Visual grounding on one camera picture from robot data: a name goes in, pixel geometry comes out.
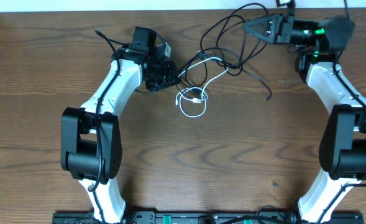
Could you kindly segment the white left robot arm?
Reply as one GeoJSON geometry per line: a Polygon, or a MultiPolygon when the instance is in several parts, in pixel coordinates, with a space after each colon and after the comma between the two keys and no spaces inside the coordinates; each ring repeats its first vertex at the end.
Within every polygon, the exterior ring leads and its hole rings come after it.
{"type": "Polygon", "coordinates": [[[141,84],[153,93],[180,81],[171,47],[154,30],[137,26],[132,42],[119,49],[115,40],[105,40],[112,48],[107,76],[90,99],[62,114],[60,164],[86,189],[95,221],[129,223],[116,179],[122,161],[120,115],[141,84]]]}

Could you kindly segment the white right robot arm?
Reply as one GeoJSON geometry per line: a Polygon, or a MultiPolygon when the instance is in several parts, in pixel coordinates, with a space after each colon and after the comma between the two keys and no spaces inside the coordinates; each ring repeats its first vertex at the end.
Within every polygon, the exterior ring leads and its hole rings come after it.
{"type": "Polygon", "coordinates": [[[242,29],[268,44],[297,46],[295,70],[327,109],[319,145],[321,170],[298,200],[298,215],[301,223],[329,223],[351,189],[366,187],[366,98],[339,64],[355,24],[345,15],[309,21],[271,14],[245,21],[242,29]]]}

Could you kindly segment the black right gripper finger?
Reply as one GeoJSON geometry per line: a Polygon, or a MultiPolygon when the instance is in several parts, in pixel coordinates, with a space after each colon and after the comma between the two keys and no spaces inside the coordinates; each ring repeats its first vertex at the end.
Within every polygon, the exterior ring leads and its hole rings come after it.
{"type": "Polygon", "coordinates": [[[272,31],[265,31],[264,33],[257,32],[255,30],[249,30],[248,33],[268,44],[274,44],[275,43],[275,33],[272,31]]]}
{"type": "Polygon", "coordinates": [[[282,22],[283,18],[284,16],[281,14],[271,14],[252,20],[246,20],[243,25],[243,30],[275,31],[277,26],[282,22]]]}

